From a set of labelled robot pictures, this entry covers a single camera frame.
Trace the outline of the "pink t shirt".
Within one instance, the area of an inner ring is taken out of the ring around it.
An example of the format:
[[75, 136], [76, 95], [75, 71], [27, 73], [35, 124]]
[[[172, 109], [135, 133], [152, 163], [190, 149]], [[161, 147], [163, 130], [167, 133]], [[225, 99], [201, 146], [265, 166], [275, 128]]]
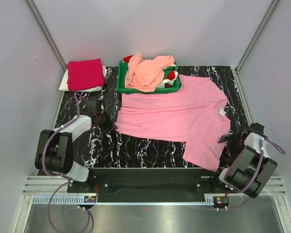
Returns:
[[228, 102], [206, 77], [180, 75], [182, 87], [169, 94], [123, 94], [117, 130], [138, 138], [184, 142], [183, 159], [215, 171], [230, 131], [225, 113]]

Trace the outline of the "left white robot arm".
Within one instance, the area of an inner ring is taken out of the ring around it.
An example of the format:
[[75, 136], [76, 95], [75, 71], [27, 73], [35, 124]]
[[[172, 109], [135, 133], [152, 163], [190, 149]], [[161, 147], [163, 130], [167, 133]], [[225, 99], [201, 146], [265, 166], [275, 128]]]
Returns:
[[95, 180], [89, 177], [88, 168], [74, 161], [73, 142], [93, 127], [108, 130], [114, 123], [101, 100], [89, 99], [85, 111], [81, 112], [79, 106], [77, 110], [77, 115], [66, 124], [40, 133], [34, 165], [49, 176], [76, 181], [82, 191], [90, 192]]

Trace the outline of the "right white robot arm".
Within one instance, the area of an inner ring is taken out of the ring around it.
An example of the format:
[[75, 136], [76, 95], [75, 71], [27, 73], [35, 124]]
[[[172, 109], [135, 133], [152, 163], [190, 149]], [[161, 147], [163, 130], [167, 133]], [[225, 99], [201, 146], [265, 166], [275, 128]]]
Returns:
[[256, 198], [277, 168], [277, 162], [267, 153], [267, 146], [285, 154], [278, 144], [268, 139], [264, 126], [257, 122], [242, 133], [221, 136], [218, 142], [226, 142], [231, 154], [227, 166], [219, 168], [215, 172], [217, 176], [210, 181], [212, 190], [218, 193], [228, 187], [236, 193]]

